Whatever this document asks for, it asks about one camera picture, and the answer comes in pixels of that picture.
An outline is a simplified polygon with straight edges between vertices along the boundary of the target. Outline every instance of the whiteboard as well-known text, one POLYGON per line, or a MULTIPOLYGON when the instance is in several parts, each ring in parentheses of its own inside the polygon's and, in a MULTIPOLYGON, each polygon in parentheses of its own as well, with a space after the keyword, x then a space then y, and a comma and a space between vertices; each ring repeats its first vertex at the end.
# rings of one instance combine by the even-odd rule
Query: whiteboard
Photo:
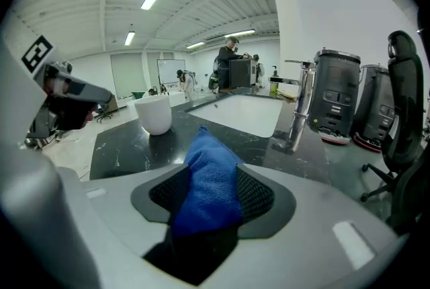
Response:
POLYGON ((185 70, 185 60, 157 60, 160 83, 178 82, 176 72, 185 70))

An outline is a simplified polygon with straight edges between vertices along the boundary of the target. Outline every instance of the black office chair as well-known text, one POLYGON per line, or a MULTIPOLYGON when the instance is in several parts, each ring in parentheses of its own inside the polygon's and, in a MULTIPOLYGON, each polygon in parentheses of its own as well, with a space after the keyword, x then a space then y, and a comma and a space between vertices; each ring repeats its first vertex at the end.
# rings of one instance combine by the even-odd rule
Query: black office chair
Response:
POLYGON ((423 67, 412 38, 403 31, 395 31, 388 37, 388 70, 394 98, 395 119, 391 131, 382 143, 382 155, 389 173, 372 164, 363 165, 362 170, 371 169, 386 185, 370 193, 364 193, 361 201, 382 192, 393 192, 402 174, 417 158, 423 129, 423 67))
POLYGON ((391 216, 387 223, 399 234, 412 230, 425 208, 429 207, 430 147, 402 175, 392 193, 391 216))
POLYGON ((105 118, 112 119, 112 113, 109 112, 109 104, 100 104, 100 109, 97 110, 96 122, 101 123, 105 118))

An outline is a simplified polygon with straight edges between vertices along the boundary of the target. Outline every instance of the white sink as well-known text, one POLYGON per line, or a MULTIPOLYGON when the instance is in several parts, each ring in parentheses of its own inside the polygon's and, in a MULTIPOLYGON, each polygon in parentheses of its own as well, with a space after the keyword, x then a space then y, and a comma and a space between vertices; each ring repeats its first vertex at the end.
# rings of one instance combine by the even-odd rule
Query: white sink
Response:
POLYGON ((232 95, 188 113, 255 136, 271 137, 281 108, 282 100, 232 95))

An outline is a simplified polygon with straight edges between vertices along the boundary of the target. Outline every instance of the black marble countertop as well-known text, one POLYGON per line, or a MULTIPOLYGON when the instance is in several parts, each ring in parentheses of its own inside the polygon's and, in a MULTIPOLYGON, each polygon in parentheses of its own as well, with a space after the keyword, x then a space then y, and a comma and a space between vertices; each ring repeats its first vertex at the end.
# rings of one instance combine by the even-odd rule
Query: black marble countertop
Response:
POLYGON ((241 88, 175 106, 172 108, 172 127, 160 136, 150 136, 141 126, 139 119, 132 120, 97 135, 89 178, 92 180, 117 177, 183 163, 200 125, 206 125, 218 140, 245 163, 328 183, 329 163, 323 142, 316 132, 304 123, 295 151, 291 151, 288 146, 286 138, 294 117, 294 105, 295 102, 292 100, 273 96, 273 93, 271 96, 268 89, 241 88), (236 94, 283 100, 272 137, 258 137, 195 117, 187 112, 236 94))

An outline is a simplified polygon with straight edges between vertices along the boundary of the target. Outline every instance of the green bottle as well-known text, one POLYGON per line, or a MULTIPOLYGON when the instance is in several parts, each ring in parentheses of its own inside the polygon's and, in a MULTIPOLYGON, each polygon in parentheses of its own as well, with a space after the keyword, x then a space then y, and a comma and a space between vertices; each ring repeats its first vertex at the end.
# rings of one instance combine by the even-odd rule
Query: green bottle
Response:
MULTIPOLYGON (((272 66, 272 67, 275 67, 275 70, 273 71, 273 75, 271 77, 279 77, 277 75, 276 66, 272 66)), ((279 83, 277 83, 277 82, 271 82, 270 83, 270 92, 276 93, 278 86, 279 86, 279 83)))

